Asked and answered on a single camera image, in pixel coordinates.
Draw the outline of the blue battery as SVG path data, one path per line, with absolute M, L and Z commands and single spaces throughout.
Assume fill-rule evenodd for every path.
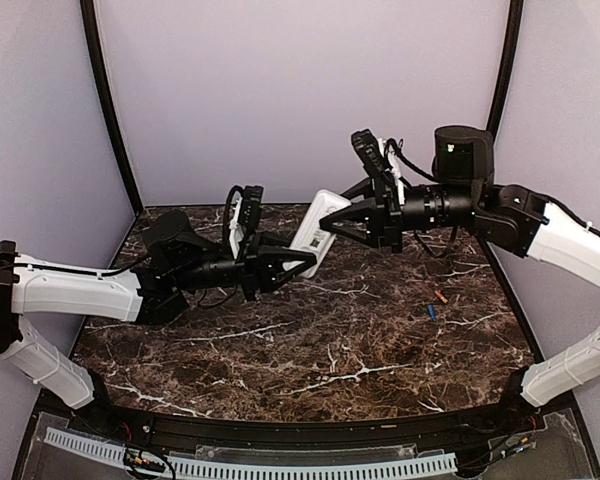
M 428 306 L 427 306 L 427 310 L 428 310 L 428 313 L 429 313 L 429 315 L 430 315 L 430 318 L 431 318 L 433 321 L 437 321 L 437 315 L 436 315 L 436 311 L 435 311 L 435 308 L 434 308 L 434 306 L 433 306 L 433 305 L 428 305 Z

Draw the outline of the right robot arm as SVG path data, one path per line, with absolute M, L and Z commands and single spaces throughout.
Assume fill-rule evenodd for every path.
M 398 253 L 406 232 L 463 228 L 520 258 L 567 271 L 600 288 L 600 231 L 562 202 L 521 185 L 494 182 L 490 132 L 450 125 L 434 132 L 430 184 L 399 191 L 390 156 L 406 158 L 394 139 L 370 130 L 351 136 L 368 178 L 352 187 L 351 205 L 323 217 L 323 230 Z

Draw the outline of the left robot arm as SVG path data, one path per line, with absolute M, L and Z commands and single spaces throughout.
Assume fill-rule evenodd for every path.
M 277 237 L 246 230 L 232 255 L 172 210 L 142 231 L 146 255 L 118 270 L 54 264 L 0 242 L 0 358 L 81 417 L 100 436 L 121 427 L 101 378 L 62 354 L 26 319 L 28 313 L 98 316 L 123 323 L 164 325 L 188 309 L 198 290 L 238 287 L 246 299 L 279 289 L 316 266 L 316 256 Z

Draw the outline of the white remote control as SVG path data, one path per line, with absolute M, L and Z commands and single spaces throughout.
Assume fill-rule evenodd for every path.
M 328 190 L 319 190 L 313 198 L 301 224 L 291 241 L 292 250 L 313 253 L 316 264 L 302 272 L 302 278 L 312 278 L 336 239 L 334 233 L 322 230 L 320 220 L 351 205 L 351 201 Z

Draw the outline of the orange battery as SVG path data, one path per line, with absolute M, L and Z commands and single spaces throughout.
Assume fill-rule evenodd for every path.
M 448 299 L 440 291 L 436 290 L 434 293 L 441 302 L 443 302 L 444 304 L 448 303 Z

